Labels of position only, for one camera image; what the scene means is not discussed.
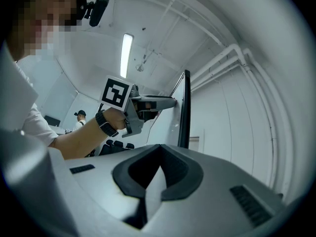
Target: background person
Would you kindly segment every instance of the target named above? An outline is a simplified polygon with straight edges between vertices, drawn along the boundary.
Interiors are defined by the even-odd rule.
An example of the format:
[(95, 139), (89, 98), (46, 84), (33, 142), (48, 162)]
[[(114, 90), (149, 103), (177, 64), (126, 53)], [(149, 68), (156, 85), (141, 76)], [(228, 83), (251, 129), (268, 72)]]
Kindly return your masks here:
[(83, 110), (80, 110), (77, 113), (75, 113), (75, 116), (77, 116), (77, 123), (75, 124), (75, 126), (73, 128), (73, 132), (78, 130), (82, 126), (84, 126), (86, 123), (86, 121), (85, 121), (86, 114)]

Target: black cap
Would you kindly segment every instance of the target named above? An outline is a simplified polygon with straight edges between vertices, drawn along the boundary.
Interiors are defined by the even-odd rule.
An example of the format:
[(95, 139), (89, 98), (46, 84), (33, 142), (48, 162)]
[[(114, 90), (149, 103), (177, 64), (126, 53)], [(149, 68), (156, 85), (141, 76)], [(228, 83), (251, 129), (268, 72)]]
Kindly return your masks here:
[(71, 15), (70, 20), (65, 21), (65, 26), (76, 26), (82, 20), (87, 9), (87, 0), (77, 0), (76, 13)]
[(78, 116), (79, 114), (85, 116), (85, 112), (84, 112), (83, 110), (80, 110), (80, 111), (78, 111), (77, 113), (75, 113), (75, 116)]

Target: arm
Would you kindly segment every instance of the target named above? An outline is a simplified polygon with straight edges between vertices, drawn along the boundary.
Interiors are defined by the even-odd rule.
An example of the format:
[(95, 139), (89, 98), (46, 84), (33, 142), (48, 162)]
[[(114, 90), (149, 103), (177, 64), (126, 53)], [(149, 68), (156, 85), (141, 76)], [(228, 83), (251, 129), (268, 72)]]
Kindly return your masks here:
[[(120, 111), (109, 108), (103, 112), (104, 118), (116, 129), (124, 129), (125, 117)], [(64, 159), (82, 158), (100, 145), (108, 136), (99, 128), (95, 118), (81, 129), (58, 136), (49, 146), (61, 151)]]

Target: hand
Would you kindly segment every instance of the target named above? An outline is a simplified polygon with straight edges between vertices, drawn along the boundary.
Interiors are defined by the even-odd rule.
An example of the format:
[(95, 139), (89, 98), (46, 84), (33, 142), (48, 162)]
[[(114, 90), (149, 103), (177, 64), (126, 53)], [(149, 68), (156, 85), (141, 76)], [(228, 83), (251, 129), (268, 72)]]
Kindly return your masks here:
[(121, 111), (109, 108), (103, 112), (103, 116), (115, 130), (122, 130), (125, 128), (125, 116)]

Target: ceiling light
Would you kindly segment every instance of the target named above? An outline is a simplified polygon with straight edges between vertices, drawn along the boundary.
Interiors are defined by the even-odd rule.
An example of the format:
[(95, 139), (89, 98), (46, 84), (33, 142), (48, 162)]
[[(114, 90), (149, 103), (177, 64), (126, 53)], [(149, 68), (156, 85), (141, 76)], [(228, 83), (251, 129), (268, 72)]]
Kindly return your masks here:
[(132, 43), (134, 36), (130, 34), (124, 34), (123, 45), (122, 45), (122, 55), (120, 57), (120, 76), (126, 78), (127, 67), (130, 51), (132, 48)]

